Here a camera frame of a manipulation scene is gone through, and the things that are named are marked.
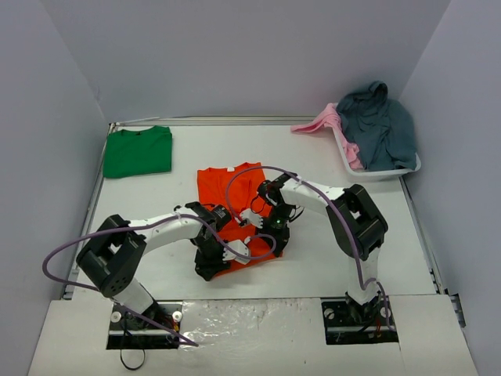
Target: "gray wall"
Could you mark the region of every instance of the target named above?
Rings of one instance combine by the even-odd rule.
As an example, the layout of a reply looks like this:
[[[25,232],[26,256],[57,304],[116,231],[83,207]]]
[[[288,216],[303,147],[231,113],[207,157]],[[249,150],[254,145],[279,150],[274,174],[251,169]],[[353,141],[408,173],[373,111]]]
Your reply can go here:
[[[501,2],[452,0],[402,95],[422,170],[406,181],[481,374],[501,368]]]
[[[80,232],[106,122],[40,2],[0,2],[0,50],[0,374],[17,376],[59,297],[42,259]]]
[[[108,121],[398,97],[449,0],[41,0]]]

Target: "pink towel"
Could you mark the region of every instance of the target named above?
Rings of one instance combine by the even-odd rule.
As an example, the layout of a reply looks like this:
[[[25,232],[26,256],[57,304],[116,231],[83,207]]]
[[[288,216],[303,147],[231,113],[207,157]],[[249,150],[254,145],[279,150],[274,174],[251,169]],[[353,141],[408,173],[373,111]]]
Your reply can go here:
[[[334,107],[332,103],[329,103],[326,106],[326,109],[322,111],[314,121],[302,125],[292,125],[290,130],[292,132],[312,133],[321,127],[331,127],[335,132],[338,132],[338,135],[341,138],[341,145],[343,146],[344,154],[346,155],[346,159],[352,169],[355,170],[363,168],[362,162],[360,162],[357,157],[360,151],[359,146],[356,143],[349,143],[345,139],[341,129],[341,118],[337,114],[336,107]]]

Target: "folded green shirt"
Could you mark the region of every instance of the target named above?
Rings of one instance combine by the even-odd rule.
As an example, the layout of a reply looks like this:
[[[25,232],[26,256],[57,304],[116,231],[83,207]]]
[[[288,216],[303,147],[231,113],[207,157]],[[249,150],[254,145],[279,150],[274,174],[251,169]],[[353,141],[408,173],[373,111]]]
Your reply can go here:
[[[121,130],[108,135],[103,162],[105,178],[169,172],[171,166],[172,134],[169,127]]]

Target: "blue-gray fabric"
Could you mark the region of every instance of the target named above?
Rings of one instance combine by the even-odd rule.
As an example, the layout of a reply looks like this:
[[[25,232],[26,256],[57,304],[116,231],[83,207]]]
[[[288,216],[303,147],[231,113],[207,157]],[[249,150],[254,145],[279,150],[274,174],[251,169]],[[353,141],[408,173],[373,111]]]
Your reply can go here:
[[[337,105],[346,139],[356,143],[359,159],[370,171],[416,168],[414,123],[388,87],[375,81],[345,96]]]

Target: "purple cable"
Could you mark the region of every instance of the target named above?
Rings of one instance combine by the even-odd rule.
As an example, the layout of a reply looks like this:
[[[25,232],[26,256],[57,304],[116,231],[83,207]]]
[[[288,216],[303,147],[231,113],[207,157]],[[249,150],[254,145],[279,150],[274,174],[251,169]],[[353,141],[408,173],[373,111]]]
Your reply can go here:
[[[41,269],[43,271],[43,273],[45,274],[46,277],[48,277],[49,279],[51,280],[54,280],[56,282],[60,282],[62,284],[69,284],[69,285],[72,285],[72,286],[77,286],[77,287],[83,287],[83,288],[87,288],[89,290],[93,290],[93,291],[99,291],[99,289],[97,287],[94,287],[94,286],[91,286],[90,284],[81,284],[79,282],[73,282],[73,281],[70,281],[70,280],[65,280],[63,278],[59,278],[59,277],[56,277],[54,276],[53,274],[51,274],[49,272],[49,261],[55,256],[57,255],[58,253],[60,253],[61,251],[65,250],[66,248],[74,245],[74,244],[77,244],[77,243],[80,243],[81,241],[83,240],[87,240],[87,239],[92,239],[93,237],[101,237],[103,235],[110,235],[112,233],[127,233],[129,231],[142,231],[142,230],[149,230],[149,229],[152,229],[156,226],[159,226],[161,224],[164,224],[164,223],[167,223],[167,222],[170,222],[170,221],[173,221],[173,220],[176,220],[176,219],[180,219],[180,218],[188,218],[188,219],[194,219],[198,222],[200,222],[203,226],[205,226],[209,231],[211,231],[211,233],[214,235],[214,237],[216,238],[216,240],[221,243],[221,245],[226,249],[228,250],[229,252],[233,253],[235,256],[239,257],[239,258],[242,258],[242,259],[246,259],[246,260],[257,260],[257,259],[263,259],[265,257],[268,257],[269,255],[271,255],[273,253],[273,251],[275,251],[275,248],[276,248],[276,240],[274,237],[272,237],[271,235],[268,235],[268,234],[258,234],[258,235],[254,235],[253,237],[250,237],[251,240],[257,238],[257,237],[267,237],[268,239],[270,239],[272,241],[272,247],[270,248],[269,252],[266,253],[265,255],[262,255],[262,256],[246,256],[246,255],[241,255],[240,253],[238,253],[237,251],[235,251],[234,249],[232,249],[230,246],[227,245],[227,243],[218,235],[218,232],[216,230],[214,230],[211,225],[209,225],[207,222],[205,222],[203,219],[195,216],[195,215],[191,215],[191,214],[181,214],[179,213],[179,215],[173,215],[172,217],[167,217],[167,218],[164,218],[164,219],[161,219],[160,221],[157,221],[155,223],[150,223],[149,225],[144,225],[144,226],[136,226],[136,227],[120,227],[120,228],[117,228],[117,229],[109,229],[109,230],[102,230],[102,231],[97,231],[95,233],[88,233],[87,235],[84,235],[83,237],[79,237],[78,239],[75,239],[75,240],[71,240],[71,241],[68,241],[66,242],[65,244],[62,244],[60,245],[58,248],[56,248],[54,251],[50,252],[45,258],[44,258],[44,261],[43,263],[41,264]],[[144,321],[146,321],[147,323],[149,324],[152,324],[153,326],[155,327],[158,327],[160,329],[163,329],[165,330],[166,332],[174,335],[175,337],[178,337],[180,339],[183,339],[185,342],[182,342],[181,345],[191,345],[191,346],[198,346],[198,344],[196,344],[195,342],[191,341],[190,339],[186,338],[185,336],[183,336],[182,334],[179,334],[178,332],[176,331],[173,331],[172,329],[169,329],[167,327],[165,327],[164,325],[161,325],[153,320],[151,320],[150,318],[146,317],[146,316],[143,316],[142,314],[140,313],[137,313],[135,311],[132,311],[131,309],[127,308],[127,307],[124,307],[127,311],[129,311],[132,315],[138,317],[139,319],[142,319]]]
[[[336,214],[336,217],[339,219],[341,222],[341,225],[343,226],[344,231],[348,235],[348,239],[350,241],[351,249],[353,250],[353,257],[355,259],[355,264],[357,265],[357,274],[359,277],[359,284],[360,288],[362,290],[366,290],[367,286],[369,286],[370,283],[375,282],[378,287],[381,289],[381,293],[383,294],[383,303],[384,303],[384,309],[386,313],[386,325],[389,330],[391,331],[396,331],[391,325],[390,325],[390,317],[388,315],[389,308],[388,308],[388,302],[387,302],[387,296],[386,293],[384,292],[383,285],[377,281],[376,278],[369,278],[365,282],[363,281],[363,275],[362,275],[362,265],[360,263],[360,256],[359,256],[359,250],[357,248],[357,245],[355,243],[355,238],[353,237],[353,234],[351,233],[350,227],[346,223],[346,221],[343,218],[343,215],[339,211],[338,208],[336,208],[336,205],[333,204],[333,202],[328,198],[327,195],[324,194],[321,190],[319,190],[317,187],[313,186],[312,184],[305,182],[304,180],[300,180],[296,175],[294,175],[292,172],[289,172],[287,170],[284,170],[283,168],[279,167],[273,167],[273,166],[254,166],[254,167],[249,167],[246,168],[245,170],[242,170],[240,172],[237,172],[231,180],[228,182],[228,185],[226,186],[226,192],[225,192],[225,198],[226,198],[226,204],[228,205],[229,210],[231,211],[232,215],[237,217],[240,221],[242,221],[242,218],[235,212],[235,209],[229,202],[229,188],[232,185],[232,183],[235,181],[235,179],[242,175],[245,172],[251,171],[251,170],[275,170],[278,172],[282,172],[283,174],[287,174],[290,176],[292,179],[294,179],[296,182],[299,182],[300,184],[308,187],[310,190],[313,190],[315,193],[317,193],[321,198],[323,198],[326,203],[329,205],[329,207],[334,211],[334,214]]]

